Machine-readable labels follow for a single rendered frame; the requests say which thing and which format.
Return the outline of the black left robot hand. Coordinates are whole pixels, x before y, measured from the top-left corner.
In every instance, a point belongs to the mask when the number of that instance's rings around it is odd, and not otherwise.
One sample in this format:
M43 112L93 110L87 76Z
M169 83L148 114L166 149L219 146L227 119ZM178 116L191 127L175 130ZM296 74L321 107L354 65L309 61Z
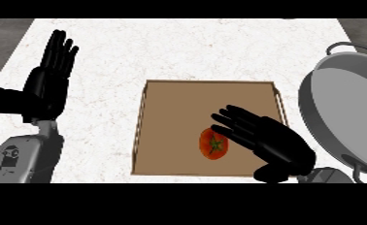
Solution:
M19 114L22 122L55 120L68 98L70 74L79 46L64 30L55 30L40 65L31 70L22 91L0 87L0 113Z

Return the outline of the red tomato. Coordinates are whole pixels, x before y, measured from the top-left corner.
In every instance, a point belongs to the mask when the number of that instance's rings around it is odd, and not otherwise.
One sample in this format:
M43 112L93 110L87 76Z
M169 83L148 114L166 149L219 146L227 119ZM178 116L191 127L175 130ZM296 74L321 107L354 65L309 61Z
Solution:
M228 138L207 128L200 136L200 151L209 160L218 160L228 152Z

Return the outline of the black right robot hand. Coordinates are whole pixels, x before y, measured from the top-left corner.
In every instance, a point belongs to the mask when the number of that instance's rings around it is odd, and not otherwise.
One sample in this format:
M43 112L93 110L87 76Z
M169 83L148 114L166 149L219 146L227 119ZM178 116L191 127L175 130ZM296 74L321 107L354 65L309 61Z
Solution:
M232 105L210 117L221 123L210 126L212 130L267 162L253 172L258 181L280 183L290 176L306 176L311 173L315 152L301 135L283 123Z

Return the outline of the grey metal pot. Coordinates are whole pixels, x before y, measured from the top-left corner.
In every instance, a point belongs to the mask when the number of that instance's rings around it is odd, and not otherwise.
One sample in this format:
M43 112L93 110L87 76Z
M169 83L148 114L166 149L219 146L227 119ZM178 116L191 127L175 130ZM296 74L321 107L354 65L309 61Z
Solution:
M329 154L352 169L363 183L367 174L367 54L332 52L339 46L367 49L352 42L333 43L326 57L305 76L298 106L308 131Z

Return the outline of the brown wooden tray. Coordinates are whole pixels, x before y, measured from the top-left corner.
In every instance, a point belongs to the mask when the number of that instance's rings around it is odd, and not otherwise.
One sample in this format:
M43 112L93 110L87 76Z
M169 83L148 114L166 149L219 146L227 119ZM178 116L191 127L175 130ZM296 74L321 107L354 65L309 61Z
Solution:
M249 177L265 162L230 144L210 160L200 136L216 122L210 115L234 105L284 123L280 92L271 81L150 80L142 92L132 154L132 173L156 176Z

